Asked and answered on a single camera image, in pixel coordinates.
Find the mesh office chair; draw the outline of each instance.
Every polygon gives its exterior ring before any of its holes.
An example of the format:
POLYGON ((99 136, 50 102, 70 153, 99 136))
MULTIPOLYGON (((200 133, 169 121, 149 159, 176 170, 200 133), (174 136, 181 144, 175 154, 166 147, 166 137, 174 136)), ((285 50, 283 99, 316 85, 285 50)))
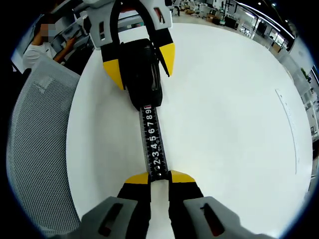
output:
POLYGON ((31 221, 47 237, 80 225, 66 171, 66 132, 80 76, 42 57, 15 104, 8 133, 7 175, 31 221))

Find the tape measure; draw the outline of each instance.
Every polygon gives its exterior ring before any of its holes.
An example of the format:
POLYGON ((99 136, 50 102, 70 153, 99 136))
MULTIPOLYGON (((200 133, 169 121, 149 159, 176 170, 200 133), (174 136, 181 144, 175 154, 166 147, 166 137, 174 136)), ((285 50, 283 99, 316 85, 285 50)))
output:
POLYGON ((145 161, 151 181, 167 179, 168 167, 156 108, 151 105, 142 107, 140 123, 145 161))

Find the round white table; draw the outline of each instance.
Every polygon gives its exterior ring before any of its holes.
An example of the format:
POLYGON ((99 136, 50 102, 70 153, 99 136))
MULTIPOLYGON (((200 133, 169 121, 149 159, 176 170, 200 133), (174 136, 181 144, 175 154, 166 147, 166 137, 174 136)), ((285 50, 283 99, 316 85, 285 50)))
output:
MULTIPOLYGON (((169 169, 191 175, 242 227, 279 237, 301 210, 312 169, 309 123, 293 81, 266 48, 239 34, 183 23, 170 32, 175 65, 170 78, 160 66, 158 108, 169 169)), ((120 33, 124 42, 145 37, 145 27, 120 33)), ((97 50, 74 95, 66 155, 80 218, 146 171, 139 113, 97 50)), ((172 238, 168 206, 168 183, 153 182, 148 238, 172 238)))

